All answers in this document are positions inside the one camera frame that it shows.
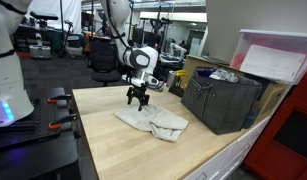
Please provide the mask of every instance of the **desk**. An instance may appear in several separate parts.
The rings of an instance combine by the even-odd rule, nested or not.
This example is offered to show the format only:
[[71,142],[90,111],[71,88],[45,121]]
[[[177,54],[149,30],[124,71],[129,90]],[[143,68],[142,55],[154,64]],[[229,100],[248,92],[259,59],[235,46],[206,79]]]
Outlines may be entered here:
[[189,121],[176,143],[138,131],[114,116],[127,108],[128,86],[73,90],[96,170],[105,179],[181,179],[246,130],[217,136],[164,90],[148,90],[150,103]]

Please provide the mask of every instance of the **black storage bin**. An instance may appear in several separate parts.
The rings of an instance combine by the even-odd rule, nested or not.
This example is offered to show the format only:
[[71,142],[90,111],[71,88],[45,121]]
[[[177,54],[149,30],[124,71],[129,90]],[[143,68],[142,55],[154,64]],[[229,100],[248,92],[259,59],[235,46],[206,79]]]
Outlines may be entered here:
[[236,75],[236,83],[200,76],[203,69],[196,68],[182,104],[217,135],[240,131],[261,84]]

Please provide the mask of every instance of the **blue light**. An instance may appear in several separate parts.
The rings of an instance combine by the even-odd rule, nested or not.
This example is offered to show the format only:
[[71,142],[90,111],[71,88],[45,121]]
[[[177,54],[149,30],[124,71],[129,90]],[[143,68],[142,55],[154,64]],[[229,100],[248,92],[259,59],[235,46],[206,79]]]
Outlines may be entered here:
[[4,108],[4,111],[8,117],[9,120],[13,121],[14,120],[14,116],[13,113],[10,109],[10,106],[7,104],[7,102],[2,102],[2,106]]

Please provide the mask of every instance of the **ceiling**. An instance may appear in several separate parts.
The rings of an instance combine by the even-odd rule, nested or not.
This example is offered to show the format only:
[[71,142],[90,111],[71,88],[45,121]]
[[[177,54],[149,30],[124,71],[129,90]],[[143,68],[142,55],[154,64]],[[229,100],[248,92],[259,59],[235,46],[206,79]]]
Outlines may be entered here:
[[[92,0],[83,0],[82,9],[88,10],[91,8]],[[205,13],[205,0],[133,0],[134,9],[145,12],[157,12],[161,6],[161,12],[190,12],[190,13]],[[101,9],[100,1],[94,0],[94,7]]]
[[193,22],[187,22],[187,21],[176,21],[176,24],[180,26],[188,27],[189,29],[196,29],[196,30],[205,30],[206,23],[201,22],[194,22],[196,25],[192,25]]

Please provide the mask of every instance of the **red cabinet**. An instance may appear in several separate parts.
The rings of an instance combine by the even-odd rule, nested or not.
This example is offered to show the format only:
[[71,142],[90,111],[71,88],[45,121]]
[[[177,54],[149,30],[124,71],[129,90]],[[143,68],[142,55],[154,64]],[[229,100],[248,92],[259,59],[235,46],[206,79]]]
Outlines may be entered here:
[[307,180],[307,73],[244,160],[264,179]]

